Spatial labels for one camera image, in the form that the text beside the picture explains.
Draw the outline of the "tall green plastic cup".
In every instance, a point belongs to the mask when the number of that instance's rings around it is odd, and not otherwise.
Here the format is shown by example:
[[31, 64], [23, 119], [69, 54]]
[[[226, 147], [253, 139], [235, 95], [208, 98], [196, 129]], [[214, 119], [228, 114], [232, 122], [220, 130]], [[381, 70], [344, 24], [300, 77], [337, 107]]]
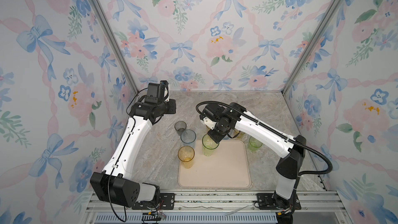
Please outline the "tall green plastic cup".
[[208, 134], [202, 138], [203, 154], [207, 157], [211, 156], [218, 148], [219, 144], [216, 143]]

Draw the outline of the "light blue plastic cup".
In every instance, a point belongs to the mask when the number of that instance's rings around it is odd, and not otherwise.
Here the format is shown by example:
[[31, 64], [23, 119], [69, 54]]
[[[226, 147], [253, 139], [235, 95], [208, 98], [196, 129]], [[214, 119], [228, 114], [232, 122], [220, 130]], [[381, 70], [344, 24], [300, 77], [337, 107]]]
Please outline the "light blue plastic cup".
[[195, 141], [197, 139], [197, 134], [194, 130], [186, 129], [184, 130], [181, 135], [180, 139], [182, 142], [182, 146], [189, 146], [195, 149]]

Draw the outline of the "tall orange plastic cup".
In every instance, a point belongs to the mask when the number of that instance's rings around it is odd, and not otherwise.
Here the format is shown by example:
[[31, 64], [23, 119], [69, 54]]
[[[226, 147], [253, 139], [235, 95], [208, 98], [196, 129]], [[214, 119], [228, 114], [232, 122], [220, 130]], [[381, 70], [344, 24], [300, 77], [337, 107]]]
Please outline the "tall orange plastic cup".
[[180, 165], [186, 169], [190, 169], [193, 166], [194, 157], [195, 151], [191, 146], [182, 146], [178, 151]]

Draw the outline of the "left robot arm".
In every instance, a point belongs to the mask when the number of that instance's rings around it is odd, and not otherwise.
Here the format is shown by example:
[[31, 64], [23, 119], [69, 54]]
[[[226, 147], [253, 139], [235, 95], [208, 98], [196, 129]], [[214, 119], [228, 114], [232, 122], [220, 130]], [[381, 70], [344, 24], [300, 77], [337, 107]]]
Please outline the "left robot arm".
[[156, 120], [165, 114], [176, 113], [176, 101], [161, 103], [136, 102], [128, 119], [125, 132], [102, 172], [94, 172], [90, 184], [99, 200], [128, 208], [157, 207], [160, 187], [133, 181], [133, 168], [143, 141]]

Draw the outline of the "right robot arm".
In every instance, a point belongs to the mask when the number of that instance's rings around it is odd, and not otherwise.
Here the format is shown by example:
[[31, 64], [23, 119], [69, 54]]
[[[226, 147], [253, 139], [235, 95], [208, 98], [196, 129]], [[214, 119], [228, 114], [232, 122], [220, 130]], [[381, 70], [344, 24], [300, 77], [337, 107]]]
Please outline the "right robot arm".
[[198, 104], [196, 110], [201, 122], [209, 128], [207, 134], [215, 143], [220, 143], [230, 131], [237, 130], [256, 139], [280, 157], [276, 166], [278, 181], [272, 205], [284, 212], [293, 210], [299, 172], [305, 158], [305, 139], [273, 128], [235, 102], [206, 101]]

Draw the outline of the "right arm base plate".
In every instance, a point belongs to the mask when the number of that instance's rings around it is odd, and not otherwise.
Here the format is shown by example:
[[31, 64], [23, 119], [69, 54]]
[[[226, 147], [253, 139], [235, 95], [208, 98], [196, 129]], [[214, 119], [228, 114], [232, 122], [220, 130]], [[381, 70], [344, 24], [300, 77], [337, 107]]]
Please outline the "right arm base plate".
[[295, 210], [302, 209], [295, 191], [289, 200], [275, 196], [274, 193], [258, 193], [256, 194], [256, 198], [255, 207], [260, 210], [285, 211], [292, 207], [294, 207]]

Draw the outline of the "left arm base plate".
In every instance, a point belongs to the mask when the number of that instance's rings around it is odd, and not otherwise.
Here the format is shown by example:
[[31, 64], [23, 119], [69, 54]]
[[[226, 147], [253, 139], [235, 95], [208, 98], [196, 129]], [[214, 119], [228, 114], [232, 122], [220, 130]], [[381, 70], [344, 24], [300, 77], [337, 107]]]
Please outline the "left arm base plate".
[[175, 204], [174, 193], [160, 193], [152, 201], [136, 202], [131, 209], [133, 210], [173, 210]]

